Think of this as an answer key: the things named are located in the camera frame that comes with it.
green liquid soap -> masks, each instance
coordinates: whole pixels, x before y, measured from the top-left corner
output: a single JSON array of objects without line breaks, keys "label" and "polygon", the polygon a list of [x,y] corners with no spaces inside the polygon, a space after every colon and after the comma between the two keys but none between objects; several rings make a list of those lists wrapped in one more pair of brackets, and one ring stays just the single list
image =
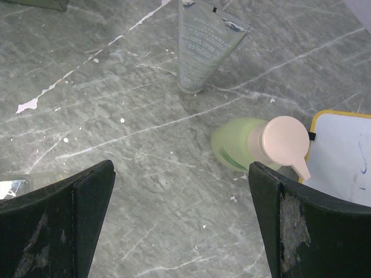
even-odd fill
[{"label": "green liquid soap", "polygon": [[[266,120],[246,117],[234,119],[220,127],[211,137],[211,148],[215,157],[231,170],[248,172],[250,164],[259,161],[248,150],[249,134],[255,127],[265,124]],[[276,163],[267,166],[273,170],[281,167]]]}]

soap dispenser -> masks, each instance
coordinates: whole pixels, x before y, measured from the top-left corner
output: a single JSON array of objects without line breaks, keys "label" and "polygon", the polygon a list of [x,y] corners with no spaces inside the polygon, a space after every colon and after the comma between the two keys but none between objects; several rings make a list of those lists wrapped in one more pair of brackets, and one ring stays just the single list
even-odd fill
[{"label": "soap dispenser", "polygon": [[226,167],[248,172],[255,161],[273,170],[291,166],[305,181],[310,173],[305,162],[310,140],[305,126],[290,116],[267,122],[238,118],[217,129],[211,138],[215,157]]}]

white cap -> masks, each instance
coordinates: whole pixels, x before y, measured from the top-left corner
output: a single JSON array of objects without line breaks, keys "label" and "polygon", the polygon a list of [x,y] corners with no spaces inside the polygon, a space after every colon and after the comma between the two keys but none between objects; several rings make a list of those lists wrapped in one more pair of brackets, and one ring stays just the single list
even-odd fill
[{"label": "white cap", "polygon": [[311,177],[305,156],[309,150],[309,135],[297,119],[280,116],[266,125],[257,126],[249,134],[249,152],[258,161],[291,166],[305,181]]}]

yellow edge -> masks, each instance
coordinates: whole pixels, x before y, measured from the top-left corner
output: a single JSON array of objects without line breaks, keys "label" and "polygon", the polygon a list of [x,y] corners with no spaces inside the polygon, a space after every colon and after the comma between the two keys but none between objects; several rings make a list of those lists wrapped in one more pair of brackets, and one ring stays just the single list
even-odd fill
[{"label": "yellow edge", "polygon": [[[312,125],[311,125],[310,132],[314,132],[314,130],[315,130],[315,124],[316,124],[319,116],[321,116],[323,114],[335,114],[335,115],[343,115],[343,116],[350,116],[350,117],[359,117],[359,118],[371,119],[371,115],[369,115],[369,114],[360,114],[360,113],[334,111],[334,110],[322,110],[322,111],[319,111],[317,114],[314,115],[313,120],[312,120]],[[310,153],[310,148],[309,148],[309,151],[308,151],[307,155],[305,156],[305,161],[308,161],[308,159],[309,159],[309,153]],[[303,182],[303,179],[302,178],[299,178],[299,182],[302,183]]]}]

gray marble surface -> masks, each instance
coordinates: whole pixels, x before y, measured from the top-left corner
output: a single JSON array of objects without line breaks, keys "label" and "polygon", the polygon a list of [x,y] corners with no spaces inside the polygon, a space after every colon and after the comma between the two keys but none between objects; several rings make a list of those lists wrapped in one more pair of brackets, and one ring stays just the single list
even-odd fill
[{"label": "gray marble surface", "polygon": [[269,277],[246,176],[212,131],[371,113],[371,36],[341,1],[207,2],[253,28],[197,96],[176,87],[176,0],[0,2],[0,173],[115,165],[89,278]]}]

